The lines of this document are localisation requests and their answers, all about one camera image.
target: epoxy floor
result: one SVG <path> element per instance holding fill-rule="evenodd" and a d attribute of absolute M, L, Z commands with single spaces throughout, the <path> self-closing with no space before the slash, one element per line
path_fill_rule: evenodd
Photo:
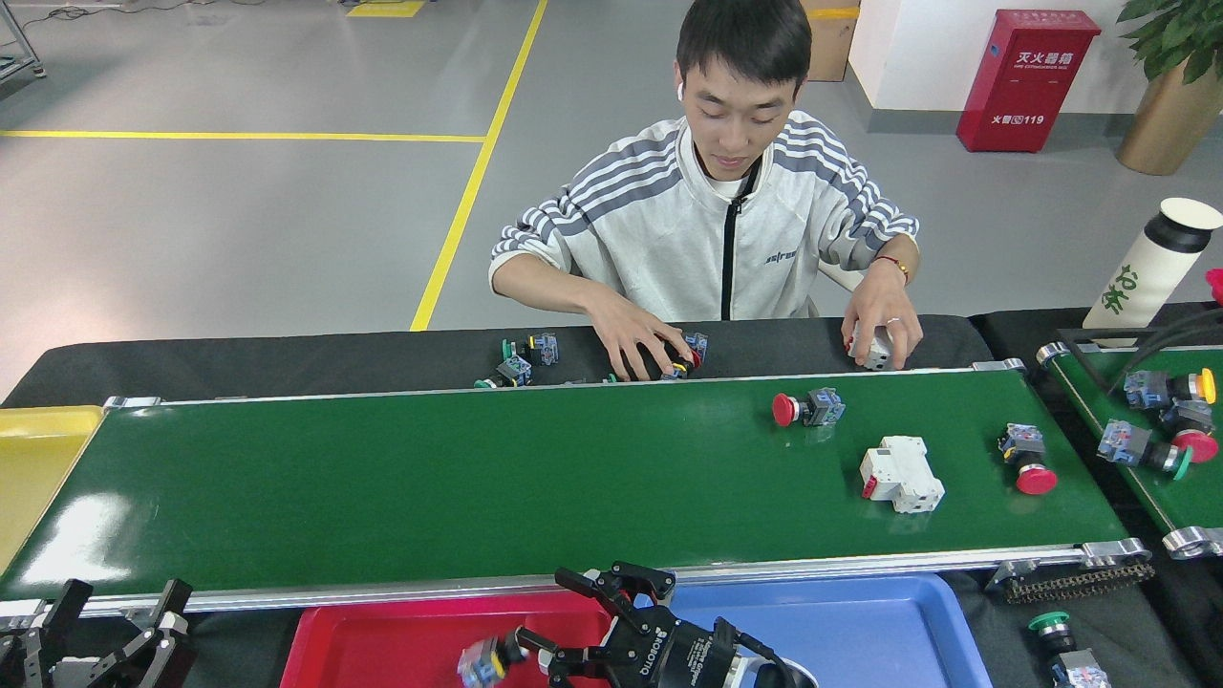
<path fill-rule="evenodd" d="M 685 7 L 219 0 L 29 24 L 48 77 L 0 84 L 0 397 L 71 342 L 583 321 L 493 296 L 488 252 L 608 143 L 679 116 Z M 800 104 L 922 219 L 921 313 L 1090 304 L 1162 198 L 1223 207 L 1221 139 L 1167 177 L 1104 137 L 969 153 L 867 133 L 850 88 Z M 1216 240 L 1174 298 L 1208 297 L 1221 264 Z"/>

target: water bottle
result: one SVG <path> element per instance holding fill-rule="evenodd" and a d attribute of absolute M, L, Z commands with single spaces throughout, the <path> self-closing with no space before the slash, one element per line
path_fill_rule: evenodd
<path fill-rule="evenodd" d="M 1164 198 L 1134 240 L 1082 326 L 1136 328 L 1151 319 L 1194 265 L 1211 232 L 1223 226 L 1223 213 L 1191 198 Z M 1129 347 L 1134 339 L 1097 339 L 1101 346 Z"/>

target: man's left hand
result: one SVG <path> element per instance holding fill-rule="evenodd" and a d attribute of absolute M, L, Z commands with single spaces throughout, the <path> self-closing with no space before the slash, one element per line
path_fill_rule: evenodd
<path fill-rule="evenodd" d="M 905 274 L 890 260 L 874 260 L 866 276 L 850 296 L 841 320 L 841 340 L 849 351 L 854 325 L 859 323 L 860 336 L 852 342 L 854 362 L 865 365 L 871 353 L 874 328 L 883 325 L 892 337 L 892 363 L 903 370 L 909 357 L 922 339 L 921 323 L 909 293 L 905 292 Z"/>

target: fire extinguisher box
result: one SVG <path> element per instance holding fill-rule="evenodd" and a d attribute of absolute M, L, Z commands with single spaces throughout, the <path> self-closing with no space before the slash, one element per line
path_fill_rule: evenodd
<path fill-rule="evenodd" d="M 998 10 L 955 133 L 969 150 L 1036 153 L 1099 27 L 1077 10 Z"/>

